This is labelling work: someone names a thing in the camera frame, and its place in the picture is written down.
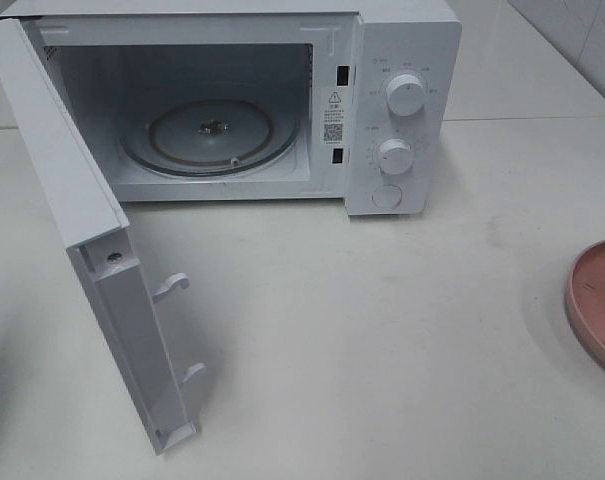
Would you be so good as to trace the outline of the round white door button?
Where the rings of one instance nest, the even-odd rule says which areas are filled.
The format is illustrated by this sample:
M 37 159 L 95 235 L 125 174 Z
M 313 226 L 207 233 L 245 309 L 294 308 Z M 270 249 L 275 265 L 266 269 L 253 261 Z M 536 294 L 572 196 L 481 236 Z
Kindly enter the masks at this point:
M 395 185 L 382 185 L 372 194 L 373 203 L 384 209 L 395 209 L 402 201 L 402 190 Z

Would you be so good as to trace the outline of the white timer knob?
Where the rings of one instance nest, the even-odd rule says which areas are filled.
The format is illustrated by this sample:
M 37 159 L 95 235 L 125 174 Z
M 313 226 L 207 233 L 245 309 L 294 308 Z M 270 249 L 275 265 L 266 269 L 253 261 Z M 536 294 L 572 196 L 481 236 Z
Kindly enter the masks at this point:
M 378 148 L 380 170 L 387 175 L 401 175 L 413 166 L 413 149 L 402 139 L 384 141 Z

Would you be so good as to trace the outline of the white microwave door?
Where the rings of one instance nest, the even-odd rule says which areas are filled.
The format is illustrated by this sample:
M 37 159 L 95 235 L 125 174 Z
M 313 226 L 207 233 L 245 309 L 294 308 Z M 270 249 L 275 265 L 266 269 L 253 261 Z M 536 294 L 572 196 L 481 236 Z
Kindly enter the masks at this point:
M 66 253 L 156 454 L 197 431 L 184 388 L 203 363 L 179 373 L 156 304 L 189 279 L 174 274 L 150 289 L 129 220 L 46 70 L 38 29 L 0 20 L 0 81 Z

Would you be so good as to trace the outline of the pink round plate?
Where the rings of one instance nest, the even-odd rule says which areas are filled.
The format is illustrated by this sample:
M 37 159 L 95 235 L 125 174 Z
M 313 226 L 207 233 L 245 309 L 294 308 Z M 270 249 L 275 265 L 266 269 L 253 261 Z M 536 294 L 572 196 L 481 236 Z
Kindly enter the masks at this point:
M 578 341 L 605 369 L 605 240 L 589 246 L 574 260 L 565 304 Z

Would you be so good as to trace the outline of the glass microwave turntable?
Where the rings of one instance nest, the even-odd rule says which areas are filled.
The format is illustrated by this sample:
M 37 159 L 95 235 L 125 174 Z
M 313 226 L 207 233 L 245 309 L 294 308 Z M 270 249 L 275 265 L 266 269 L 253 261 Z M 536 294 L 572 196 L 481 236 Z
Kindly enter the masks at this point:
M 157 173 L 214 177 L 270 162 L 295 141 L 294 111 L 242 99 L 192 100 L 134 114 L 121 125 L 122 149 Z

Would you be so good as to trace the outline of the white barcode label sticker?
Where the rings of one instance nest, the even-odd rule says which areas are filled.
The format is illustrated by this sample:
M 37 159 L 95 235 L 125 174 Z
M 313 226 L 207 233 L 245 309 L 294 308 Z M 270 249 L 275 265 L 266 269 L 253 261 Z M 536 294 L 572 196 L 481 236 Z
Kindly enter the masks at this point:
M 321 104 L 321 137 L 327 145 L 340 145 L 346 136 L 348 105 L 339 88 L 325 88 Z

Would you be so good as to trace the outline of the white microwave oven body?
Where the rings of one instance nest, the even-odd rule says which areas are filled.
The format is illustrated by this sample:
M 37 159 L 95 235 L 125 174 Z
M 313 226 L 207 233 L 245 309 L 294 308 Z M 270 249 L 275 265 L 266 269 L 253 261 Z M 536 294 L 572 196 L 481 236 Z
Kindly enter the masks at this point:
M 444 1 L 16 1 L 0 20 L 35 26 L 46 70 L 121 202 L 339 198 L 351 215 L 425 206 L 462 26 Z M 386 103 L 388 82 L 414 73 L 426 102 L 410 117 Z M 346 136 L 321 137 L 325 88 L 346 95 Z M 242 99 L 294 111 L 295 141 L 239 173 L 185 178 L 152 171 L 120 143 L 128 117 L 192 100 Z M 378 148 L 413 149 L 384 174 Z M 374 190 L 402 201 L 377 207 Z

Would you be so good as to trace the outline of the upper white power knob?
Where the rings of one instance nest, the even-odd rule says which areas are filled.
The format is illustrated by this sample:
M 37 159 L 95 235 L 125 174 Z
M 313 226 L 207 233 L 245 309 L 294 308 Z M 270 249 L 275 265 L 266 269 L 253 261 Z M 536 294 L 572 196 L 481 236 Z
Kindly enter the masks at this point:
M 388 82 L 385 96 L 387 106 L 394 115 L 410 117 L 426 102 L 425 85 L 414 73 L 402 73 Z

